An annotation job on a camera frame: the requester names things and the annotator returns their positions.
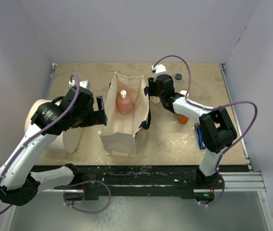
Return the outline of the pink liquid pump bottle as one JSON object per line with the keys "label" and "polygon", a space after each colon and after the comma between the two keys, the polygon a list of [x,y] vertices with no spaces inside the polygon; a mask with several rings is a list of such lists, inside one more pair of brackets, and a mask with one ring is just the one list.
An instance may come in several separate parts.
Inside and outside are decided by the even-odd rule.
{"label": "pink liquid pump bottle", "polygon": [[119,113],[127,115],[131,112],[132,100],[126,90],[121,90],[120,93],[117,95],[116,104]]}

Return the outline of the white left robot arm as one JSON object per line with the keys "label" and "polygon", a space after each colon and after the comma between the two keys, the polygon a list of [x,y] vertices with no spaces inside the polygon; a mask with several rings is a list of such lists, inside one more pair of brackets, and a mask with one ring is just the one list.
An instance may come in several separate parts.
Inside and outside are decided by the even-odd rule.
{"label": "white left robot arm", "polygon": [[31,169],[61,133],[106,124],[103,97],[94,97],[83,87],[71,87],[65,96],[39,105],[24,137],[0,168],[0,200],[23,206],[44,190],[66,185],[78,188],[82,173],[73,164],[44,172]]}

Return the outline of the amber liquid pump bottle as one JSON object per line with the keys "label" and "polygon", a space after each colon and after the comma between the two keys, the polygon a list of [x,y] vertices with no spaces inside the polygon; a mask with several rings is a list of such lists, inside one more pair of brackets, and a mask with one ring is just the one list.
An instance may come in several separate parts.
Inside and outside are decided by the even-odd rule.
{"label": "amber liquid pump bottle", "polygon": [[154,103],[154,104],[158,104],[160,103],[160,98],[158,96],[151,96],[150,100]]}

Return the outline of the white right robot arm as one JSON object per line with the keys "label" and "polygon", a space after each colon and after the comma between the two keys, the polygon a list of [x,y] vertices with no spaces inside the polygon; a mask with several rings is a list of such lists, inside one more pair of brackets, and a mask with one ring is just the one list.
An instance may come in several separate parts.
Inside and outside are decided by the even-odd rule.
{"label": "white right robot arm", "polygon": [[229,148],[237,132],[225,108],[214,109],[196,102],[188,102],[185,96],[175,92],[170,75],[148,78],[150,96],[159,97],[163,107],[175,114],[184,115],[199,124],[205,145],[205,154],[197,169],[197,185],[208,188],[217,175],[223,151]]}

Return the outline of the cream canvas tote bag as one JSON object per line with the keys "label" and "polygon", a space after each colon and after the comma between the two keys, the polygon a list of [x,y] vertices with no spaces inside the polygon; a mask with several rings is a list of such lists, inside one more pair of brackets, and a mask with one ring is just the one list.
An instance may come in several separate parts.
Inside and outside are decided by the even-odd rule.
{"label": "cream canvas tote bag", "polygon": [[[120,91],[125,90],[131,99],[131,112],[123,115],[117,107]],[[104,150],[109,156],[134,157],[137,133],[150,127],[150,93],[144,77],[127,77],[115,73],[109,85],[105,113],[107,125],[100,135]]]}

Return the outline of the orange navy pump bottle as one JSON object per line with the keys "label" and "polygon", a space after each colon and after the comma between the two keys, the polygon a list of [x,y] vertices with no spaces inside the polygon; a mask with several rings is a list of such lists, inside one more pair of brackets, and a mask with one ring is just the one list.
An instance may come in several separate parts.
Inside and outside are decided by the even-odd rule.
{"label": "orange navy pump bottle", "polygon": [[186,124],[189,121],[189,118],[185,115],[178,116],[178,122],[181,124]]}

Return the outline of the clear bottle grey cap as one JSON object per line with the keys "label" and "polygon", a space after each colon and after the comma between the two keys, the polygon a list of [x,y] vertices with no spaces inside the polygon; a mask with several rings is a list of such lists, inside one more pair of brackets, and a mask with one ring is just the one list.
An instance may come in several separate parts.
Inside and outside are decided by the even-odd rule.
{"label": "clear bottle grey cap", "polygon": [[174,88],[179,90],[182,88],[182,85],[184,84],[183,76],[180,73],[177,73],[174,75]]}

